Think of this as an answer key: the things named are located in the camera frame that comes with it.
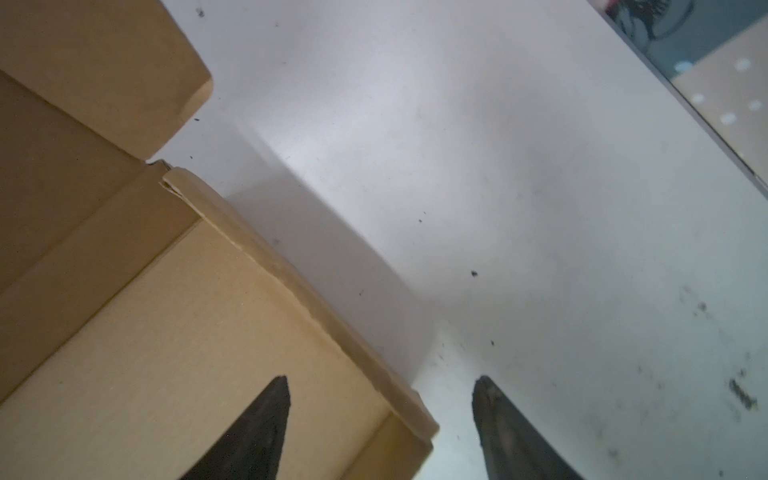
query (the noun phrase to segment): white polka dot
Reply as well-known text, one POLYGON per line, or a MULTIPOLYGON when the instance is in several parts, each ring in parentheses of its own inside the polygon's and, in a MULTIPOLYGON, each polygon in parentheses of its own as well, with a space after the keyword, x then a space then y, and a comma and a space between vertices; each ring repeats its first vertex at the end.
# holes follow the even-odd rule
POLYGON ((688 60, 679 61, 674 65, 674 70, 677 73, 683 73, 684 71, 689 71, 694 64, 690 63, 688 60))
POLYGON ((720 116, 720 122, 723 125, 730 125, 735 121, 736 121, 736 114, 734 114, 732 111, 729 111, 728 113, 720 116))
POLYGON ((749 70, 752 66, 752 61, 749 58, 739 58, 736 60, 736 63, 733 64, 733 67, 736 69, 736 71, 745 71, 749 70))

